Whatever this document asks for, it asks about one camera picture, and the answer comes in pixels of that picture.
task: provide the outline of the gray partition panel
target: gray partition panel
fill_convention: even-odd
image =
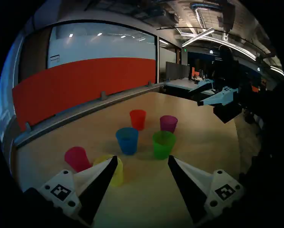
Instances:
[[[187,78],[189,66],[166,62],[166,80]]]

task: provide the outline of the ceiling light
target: ceiling light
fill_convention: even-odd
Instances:
[[[277,68],[277,67],[271,66],[271,70],[276,71],[276,72],[278,72],[279,74],[282,74],[282,75],[284,76],[283,71],[282,71],[281,69]]]
[[[204,32],[198,34],[197,36],[191,38],[189,41],[187,41],[184,44],[182,44],[182,47],[185,47],[186,45],[188,45],[188,44],[190,44],[190,43],[192,43],[192,42],[194,42],[194,41],[196,41],[196,40],[198,40],[198,39],[200,39],[200,38],[202,38],[202,37],[204,37],[204,36],[214,32],[214,31],[215,31],[214,28],[210,28],[208,30],[205,30]]]
[[[176,30],[178,31],[179,34],[181,34],[180,30],[178,28],[176,28]]]
[[[190,36],[190,37],[195,37],[197,36],[196,34],[193,34],[193,33],[186,33],[186,32],[182,32],[181,33],[182,36]],[[241,47],[238,47],[237,45],[234,45],[232,43],[229,43],[229,42],[225,42],[223,40],[218,40],[218,39],[215,39],[215,38],[212,38],[212,37],[209,37],[209,36],[204,36],[201,38],[202,40],[207,40],[207,41],[212,41],[212,42],[216,42],[216,43],[219,43],[219,44],[223,44],[225,46],[228,46],[229,48],[232,48],[234,50],[237,50],[238,52],[241,52],[242,54],[248,56],[249,58],[251,58],[252,60],[256,61],[256,56],[254,56],[252,53],[250,53],[248,50],[244,49],[244,48],[241,48]]]
[[[161,40],[161,39],[159,39],[159,41],[162,42],[162,43],[164,43],[164,44],[166,44],[166,45],[168,45],[167,42],[165,42],[165,41],[163,41],[163,40]]]

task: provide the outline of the red cup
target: red cup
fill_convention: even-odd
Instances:
[[[133,128],[137,129],[138,131],[143,130],[146,112],[141,109],[135,109],[135,110],[132,110],[129,113],[129,115],[131,118],[131,125],[133,126]]]
[[[174,133],[177,123],[178,119],[174,116],[162,116],[160,118],[161,131],[169,131]]]
[[[79,146],[70,148],[65,153],[64,159],[77,172],[81,172],[91,167],[84,148]]]

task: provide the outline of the green cup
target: green cup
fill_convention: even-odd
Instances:
[[[176,136],[169,131],[158,131],[153,135],[155,158],[168,158],[176,142]]]

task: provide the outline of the glass window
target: glass window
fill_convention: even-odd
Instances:
[[[98,58],[156,59],[155,37],[111,24],[74,23],[52,29],[48,68]]]

